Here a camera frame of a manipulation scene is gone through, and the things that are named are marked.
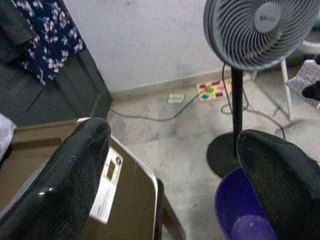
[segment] white wall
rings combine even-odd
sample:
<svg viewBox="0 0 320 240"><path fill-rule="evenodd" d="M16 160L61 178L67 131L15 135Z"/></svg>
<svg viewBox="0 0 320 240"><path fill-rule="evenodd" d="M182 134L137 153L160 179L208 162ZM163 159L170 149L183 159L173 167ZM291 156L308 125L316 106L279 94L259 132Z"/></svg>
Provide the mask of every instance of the white wall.
<svg viewBox="0 0 320 240"><path fill-rule="evenodd" d="M206 0L64 0L111 92L218 72Z"/></svg>

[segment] white label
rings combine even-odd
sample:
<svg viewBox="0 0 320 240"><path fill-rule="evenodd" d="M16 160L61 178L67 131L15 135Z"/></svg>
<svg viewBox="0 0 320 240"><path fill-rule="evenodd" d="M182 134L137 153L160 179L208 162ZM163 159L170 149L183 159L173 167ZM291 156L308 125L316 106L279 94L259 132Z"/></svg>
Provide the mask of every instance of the white label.
<svg viewBox="0 0 320 240"><path fill-rule="evenodd" d="M106 224L116 194L123 157L110 147L89 216Z"/></svg>

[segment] blue floral cloth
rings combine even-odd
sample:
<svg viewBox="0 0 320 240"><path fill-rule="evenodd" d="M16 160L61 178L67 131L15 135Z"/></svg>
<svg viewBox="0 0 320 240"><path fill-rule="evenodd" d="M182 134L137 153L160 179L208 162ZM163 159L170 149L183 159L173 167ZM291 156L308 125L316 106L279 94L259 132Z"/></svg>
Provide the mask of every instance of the blue floral cloth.
<svg viewBox="0 0 320 240"><path fill-rule="evenodd" d="M17 59L45 85L54 79L67 59L86 49L70 14L61 0L12 0L36 37Z"/></svg>

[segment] fan stand pole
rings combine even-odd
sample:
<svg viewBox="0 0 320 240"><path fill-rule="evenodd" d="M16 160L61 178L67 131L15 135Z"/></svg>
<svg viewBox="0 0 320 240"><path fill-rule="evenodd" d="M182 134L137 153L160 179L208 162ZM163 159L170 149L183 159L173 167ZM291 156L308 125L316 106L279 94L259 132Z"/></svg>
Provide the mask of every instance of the fan stand pole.
<svg viewBox="0 0 320 240"><path fill-rule="evenodd" d="M220 177L240 167L237 138L242 131L243 71L231 68L233 132L216 137L208 146L206 158L210 168Z"/></svg>

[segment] marble floor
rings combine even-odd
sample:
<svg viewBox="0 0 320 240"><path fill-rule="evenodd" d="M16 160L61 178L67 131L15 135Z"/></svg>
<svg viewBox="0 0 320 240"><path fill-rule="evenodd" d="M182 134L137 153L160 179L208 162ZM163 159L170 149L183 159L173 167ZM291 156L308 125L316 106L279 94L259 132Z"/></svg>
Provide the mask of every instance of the marble floor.
<svg viewBox="0 0 320 240"><path fill-rule="evenodd" d="M298 68L292 68L292 76ZM273 116L285 127L287 140L320 160L320 111L291 92L294 121L287 120L286 95L280 71L259 72L255 82L244 89L250 109ZM114 102L112 108L128 115L168 118L183 105L168 104L169 93L184 93L184 104L196 95L186 87ZM232 130L232 117L223 115L226 98L202 103L196 99L178 117L167 122L129 119L112 112L107 120L112 134L126 145L154 174L162 179L165 194L186 232L187 240L224 240L214 211L214 197L221 178L207 164L208 144L218 135ZM243 113L243 128L281 136L277 126L253 113ZM163 239L171 239L163 230Z"/></svg>

